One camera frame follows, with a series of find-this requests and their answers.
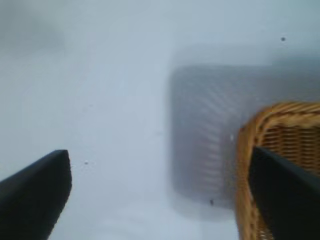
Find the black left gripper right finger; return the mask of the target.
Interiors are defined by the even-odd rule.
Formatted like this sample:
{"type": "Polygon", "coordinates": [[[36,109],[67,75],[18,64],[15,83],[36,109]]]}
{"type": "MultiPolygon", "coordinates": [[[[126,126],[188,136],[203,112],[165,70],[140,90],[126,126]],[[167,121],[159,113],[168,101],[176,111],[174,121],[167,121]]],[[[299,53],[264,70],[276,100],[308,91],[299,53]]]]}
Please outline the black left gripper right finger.
{"type": "Polygon", "coordinates": [[[320,178],[262,147],[254,147],[248,183],[276,240],[320,238],[320,178]]]}

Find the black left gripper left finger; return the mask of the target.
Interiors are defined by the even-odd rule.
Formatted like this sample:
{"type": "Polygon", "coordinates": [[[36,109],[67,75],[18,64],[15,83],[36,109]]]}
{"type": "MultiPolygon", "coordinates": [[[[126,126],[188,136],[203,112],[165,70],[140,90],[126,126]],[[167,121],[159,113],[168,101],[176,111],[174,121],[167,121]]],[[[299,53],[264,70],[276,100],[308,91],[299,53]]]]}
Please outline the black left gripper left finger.
{"type": "Polygon", "coordinates": [[[72,189],[69,153],[54,150],[0,182],[0,238],[47,240],[72,189]]]}

